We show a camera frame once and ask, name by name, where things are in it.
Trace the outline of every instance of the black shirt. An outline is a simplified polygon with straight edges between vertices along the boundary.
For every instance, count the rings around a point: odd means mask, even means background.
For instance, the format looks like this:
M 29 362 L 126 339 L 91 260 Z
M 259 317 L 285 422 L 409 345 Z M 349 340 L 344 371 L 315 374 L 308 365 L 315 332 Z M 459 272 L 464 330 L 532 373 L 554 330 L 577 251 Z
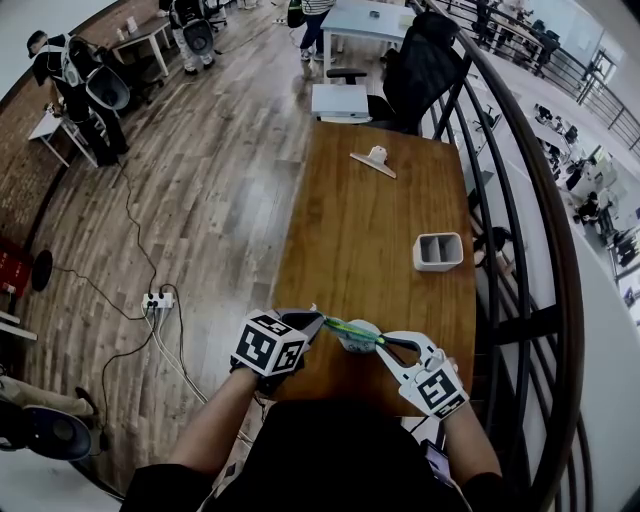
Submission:
M 600 211 L 598 202 L 587 200 L 580 208 L 578 208 L 578 214 L 580 217 L 596 217 Z
M 65 39 L 63 35 L 59 35 L 56 37 L 49 38 L 49 45 L 51 46 L 59 46 L 64 48 Z M 60 59 L 59 52 L 48 52 L 47 44 L 43 46 L 42 53 L 36 55 L 35 60 L 33 61 L 33 65 L 31 69 L 33 71 L 33 76 L 36 78 L 36 82 L 38 85 L 44 84 L 44 81 L 47 77 L 51 77 L 55 80 L 56 86 L 58 87 L 58 91 L 62 94 L 65 99 L 72 94 L 73 88 L 60 79 L 62 76 L 62 61 Z
M 138 469 L 121 512 L 195 512 L 212 491 L 206 475 L 179 465 Z M 462 492 L 474 510 L 508 510 L 502 479 L 478 475 Z M 242 473 L 212 510 L 468 509 L 458 492 L 437 480 L 417 442 L 399 422 L 362 405 L 281 402 L 274 405 Z

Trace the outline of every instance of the white desk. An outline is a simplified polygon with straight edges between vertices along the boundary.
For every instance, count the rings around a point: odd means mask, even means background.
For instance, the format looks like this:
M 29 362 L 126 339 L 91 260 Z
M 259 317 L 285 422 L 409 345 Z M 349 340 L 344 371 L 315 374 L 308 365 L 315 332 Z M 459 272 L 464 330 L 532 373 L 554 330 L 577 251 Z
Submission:
M 526 117 L 536 137 L 542 139 L 548 144 L 551 144 L 552 146 L 557 147 L 562 153 L 566 154 L 571 152 L 562 135 L 560 135 L 555 130 L 552 130 L 548 126 L 540 124 L 538 121 L 536 121 L 535 117 L 530 117 L 528 115 Z
M 84 156 L 87 157 L 87 159 L 93 164 L 93 166 L 98 167 L 98 164 L 93 158 L 93 156 L 91 156 L 91 154 L 87 151 L 84 145 L 76 137 L 76 133 L 75 133 L 76 130 L 70 128 L 67 125 L 67 122 L 64 122 L 64 120 L 61 117 L 54 117 L 53 114 L 51 114 L 50 112 L 46 112 L 44 114 L 44 116 L 42 117 L 38 125 L 31 132 L 31 135 L 29 135 L 29 140 L 40 139 L 51 150 L 51 152 L 54 155 L 56 155 L 56 157 L 58 157 L 58 160 L 60 160 L 64 165 L 69 167 L 69 163 L 64 158 L 62 158 L 62 155 L 60 155 L 60 153 L 58 153 L 56 149 L 51 145 L 51 142 L 49 142 L 53 134 L 60 127 L 62 127 L 65 133 L 69 136 L 69 138 L 73 141 L 73 143 L 76 146 L 78 146 L 78 149 L 82 151 Z
M 142 23 L 138 27 L 138 30 L 131 34 L 127 40 L 116 44 L 111 49 L 113 50 L 113 53 L 117 57 L 117 59 L 119 61 L 122 61 L 122 57 L 120 56 L 120 50 L 122 50 L 122 48 L 126 48 L 127 46 L 141 43 L 143 41 L 149 41 L 149 44 L 151 44 L 151 49 L 153 50 L 153 54 L 155 55 L 156 60 L 160 65 L 160 69 L 162 70 L 162 74 L 164 76 L 169 76 L 169 70 L 167 69 L 167 65 L 164 62 L 162 52 L 160 51 L 160 46 L 158 46 L 158 40 L 156 39 L 156 34 L 162 32 L 162 36 L 165 44 L 167 45 L 167 48 L 171 46 L 166 30 L 169 25 L 170 23 L 166 18 L 151 18 L 150 20 Z
M 369 15 L 371 11 L 380 13 L 379 18 Z M 362 37 L 402 44 L 409 24 L 404 20 L 412 20 L 415 13 L 409 7 L 367 0 L 338 0 L 322 22 L 324 30 L 324 82 L 327 70 L 331 69 L 331 36 Z

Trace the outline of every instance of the brick wall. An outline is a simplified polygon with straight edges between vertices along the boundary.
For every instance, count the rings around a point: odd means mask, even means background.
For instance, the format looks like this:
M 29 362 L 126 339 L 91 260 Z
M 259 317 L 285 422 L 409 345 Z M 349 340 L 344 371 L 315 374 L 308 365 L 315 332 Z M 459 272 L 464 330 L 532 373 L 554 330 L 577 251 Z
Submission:
M 88 20 L 78 33 L 106 46 L 116 41 L 116 30 L 126 25 L 129 16 L 141 23 L 157 10 L 157 0 L 120 1 Z M 23 245 L 61 164 L 44 144 L 27 140 L 43 115 L 47 91 L 30 76 L 11 94 L 0 111 L 0 236 Z M 72 150 L 63 133 L 51 143 L 65 157 Z

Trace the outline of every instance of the red object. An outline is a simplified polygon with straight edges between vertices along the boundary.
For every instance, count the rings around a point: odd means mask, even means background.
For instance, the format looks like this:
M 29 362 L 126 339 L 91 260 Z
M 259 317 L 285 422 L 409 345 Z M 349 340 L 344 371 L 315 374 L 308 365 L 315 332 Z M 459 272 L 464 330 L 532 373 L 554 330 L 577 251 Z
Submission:
M 15 289 L 15 294 L 22 297 L 29 282 L 33 256 L 24 252 L 19 246 L 6 238 L 0 237 L 0 285 L 2 290 Z

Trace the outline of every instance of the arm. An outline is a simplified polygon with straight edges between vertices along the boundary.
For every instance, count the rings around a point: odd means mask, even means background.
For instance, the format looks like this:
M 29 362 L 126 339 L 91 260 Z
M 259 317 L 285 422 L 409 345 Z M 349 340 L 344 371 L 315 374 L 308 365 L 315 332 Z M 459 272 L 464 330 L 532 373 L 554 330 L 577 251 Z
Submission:
M 482 473 L 502 476 L 498 457 L 469 402 L 443 423 L 451 476 L 460 487 Z
M 248 368 L 229 375 L 182 432 L 168 462 L 215 478 L 229 458 L 257 384 Z

